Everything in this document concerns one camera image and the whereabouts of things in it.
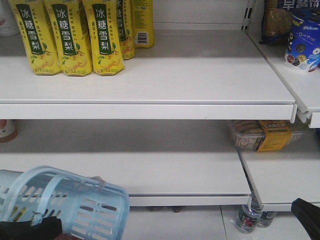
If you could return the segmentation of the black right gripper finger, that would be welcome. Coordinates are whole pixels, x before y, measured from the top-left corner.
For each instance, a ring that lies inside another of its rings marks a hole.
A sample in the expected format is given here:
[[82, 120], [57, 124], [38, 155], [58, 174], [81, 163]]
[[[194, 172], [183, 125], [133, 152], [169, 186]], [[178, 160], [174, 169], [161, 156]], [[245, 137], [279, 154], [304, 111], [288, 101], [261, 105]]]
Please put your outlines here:
[[320, 207], [301, 198], [291, 204], [291, 212], [302, 224], [311, 240], [320, 240]]

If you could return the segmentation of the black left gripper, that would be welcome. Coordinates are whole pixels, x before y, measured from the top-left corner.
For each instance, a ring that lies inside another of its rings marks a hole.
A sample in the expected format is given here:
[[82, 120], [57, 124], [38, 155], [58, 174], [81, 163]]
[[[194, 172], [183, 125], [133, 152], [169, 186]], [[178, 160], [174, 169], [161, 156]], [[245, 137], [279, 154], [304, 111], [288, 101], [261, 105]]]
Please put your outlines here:
[[31, 225], [32, 221], [0, 222], [1, 240], [53, 240], [62, 233], [62, 221], [46, 217], [41, 223]]

